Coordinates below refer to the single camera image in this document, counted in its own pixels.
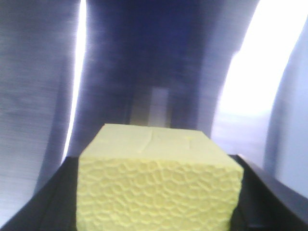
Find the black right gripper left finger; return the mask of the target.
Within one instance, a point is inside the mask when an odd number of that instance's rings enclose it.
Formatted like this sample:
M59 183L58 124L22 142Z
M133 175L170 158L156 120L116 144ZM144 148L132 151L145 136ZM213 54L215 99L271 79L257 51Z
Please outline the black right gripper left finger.
M2 231L75 231L78 158L60 168L3 227Z

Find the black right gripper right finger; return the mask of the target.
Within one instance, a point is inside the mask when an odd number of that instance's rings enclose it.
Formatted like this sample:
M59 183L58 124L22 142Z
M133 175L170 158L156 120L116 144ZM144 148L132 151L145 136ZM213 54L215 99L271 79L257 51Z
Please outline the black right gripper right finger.
M308 200L242 155L231 156L244 168L232 231L306 231Z

